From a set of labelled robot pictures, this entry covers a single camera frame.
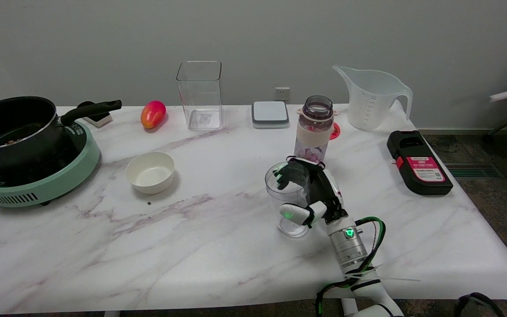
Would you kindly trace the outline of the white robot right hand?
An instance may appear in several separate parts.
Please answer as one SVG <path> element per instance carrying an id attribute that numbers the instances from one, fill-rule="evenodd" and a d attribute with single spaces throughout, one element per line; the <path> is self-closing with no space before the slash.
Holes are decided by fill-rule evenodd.
<path id="1" fill-rule="evenodd" d="M 292 223 L 311 228 L 320 219 L 330 225 L 348 218 L 339 186 L 323 162 L 289 156 L 285 162 L 272 168 L 270 175 L 276 178 L 278 190 L 285 189 L 290 183 L 301 189 L 300 198 L 304 205 L 283 203 L 279 207 L 283 218 Z"/>

